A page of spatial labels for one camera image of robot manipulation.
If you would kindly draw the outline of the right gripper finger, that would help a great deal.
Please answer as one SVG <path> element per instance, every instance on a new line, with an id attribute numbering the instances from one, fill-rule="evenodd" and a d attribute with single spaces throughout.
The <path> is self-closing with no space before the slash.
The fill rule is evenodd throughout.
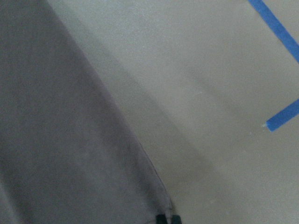
<path id="1" fill-rule="evenodd" d="M 180 215 L 172 215 L 171 218 L 167 218 L 164 214 L 156 216 L 156 224 L 182 224 Z"/>

